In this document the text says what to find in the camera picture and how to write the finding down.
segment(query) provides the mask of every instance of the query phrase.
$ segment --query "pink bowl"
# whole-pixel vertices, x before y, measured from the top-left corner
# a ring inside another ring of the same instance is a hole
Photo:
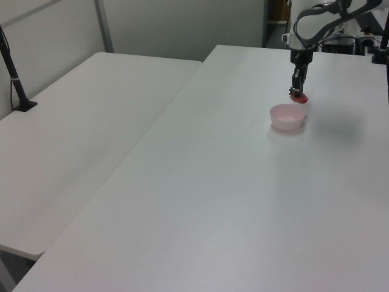
[[[270,117],[275,128],[292,131],[301,127],[305,110],[298,105],[276,105],[270,110]]]

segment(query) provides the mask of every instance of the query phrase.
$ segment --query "table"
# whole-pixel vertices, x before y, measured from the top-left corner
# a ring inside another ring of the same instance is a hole
[[[98,53],[0,121],[0,249],[36,260],[200,66]]]
[[[387,291],[386,68],[315,53],[281,133],[293,68],[218,46],[15,292]]]

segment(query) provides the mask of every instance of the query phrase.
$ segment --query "floor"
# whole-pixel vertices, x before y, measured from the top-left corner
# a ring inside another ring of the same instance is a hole
[[[35,262],[0,251],[0,292],[11,292]]]

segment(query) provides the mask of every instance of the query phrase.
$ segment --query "black pole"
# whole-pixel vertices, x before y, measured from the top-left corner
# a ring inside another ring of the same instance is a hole
[[[389,12],[387,16],[387,22],[385,24],[384,32],[382,33],[381,44],[378,49],[374,51],[374,56],[371,62],[374,64],[386,64],[387,63],[387,46],[389,41]]]
[[[12,58],[11,58],[11,52],[8,47],[7,41],[5,39],[4,32],[2,31],[2,28],[0,26],[0,51],[1,55],[4,59],[5,65],[7,66],[8,72],[10,74],[12,83],[16,89],[16,93],[19,97],[19,106],[15,108],[15,111],[28,111],[29,109],[33,108],[35,105],[37,105],[36,102],[30,101],[26,94],[24,93],[24,89],[22,86],[22,83],[20,82],[19,75],[16,71],[15,65],[13,64]]]

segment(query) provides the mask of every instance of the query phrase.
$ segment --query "red object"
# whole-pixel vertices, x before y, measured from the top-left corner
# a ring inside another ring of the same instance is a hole
[[[301,93],[301,96],[300,97],[296,97],[294,96],[294,93],[291,95],[291,99],[294,101],[294,102],[298,102],[298,103],[306,103],[308,101],[308,98],[305,94]]]

